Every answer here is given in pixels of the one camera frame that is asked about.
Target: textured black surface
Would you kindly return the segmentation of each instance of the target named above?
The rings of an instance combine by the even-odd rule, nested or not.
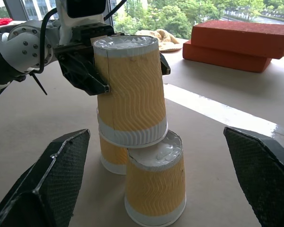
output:
[[[261,134],[224,130],[240,186],[263,227],[284,227],[284,148]]]
[[[81,187],[89,131],[53,140],[0,203],[0,227],[67,227]]]

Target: red object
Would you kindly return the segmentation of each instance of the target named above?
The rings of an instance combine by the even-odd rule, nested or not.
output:
[[[284,25],[208,21],[193,27],[183,58],[228,68],[262,72],[284,56]]]
[[[0,25],[8,25],[13,19],[11,18],[2,18],[0,19]]]
[[[190,40],[183,44],[183,58],[250,72],[263,72],[271,61],[271,58],[195,46]]]

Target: white table surface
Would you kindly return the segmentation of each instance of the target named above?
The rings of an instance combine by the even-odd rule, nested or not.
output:
[[[164,83],[273,122],[284,146],[284,58],[264,73],[250,73],[165,54],[172,73]],[[81,191],[70,227],[135,227],[124,208],[124,176],[101,165],[97,98],[72,87],[59,64],[12,83],[0,96],[0,201],[51,140],[89,128],[91,138]],[[187,205],[175,227],[260,227],[237,181],[225,124],[166,99],[169,128],[181,136],[185,153]]]

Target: paper cup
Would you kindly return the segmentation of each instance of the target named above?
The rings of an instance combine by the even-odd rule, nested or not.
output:
[[[96,68],[111,88],[98,95],[103,138],[122,147],[159,142],[167,121],[158,40],[112,36],[93,46]]]
[[[158,144],[128,149],[125,208],[141,226],[174,223],[186,205],[181,138],[172,131]]]
[[[102,165],[114,174],[126,175],[127,149],[116,147],[100,137]]]

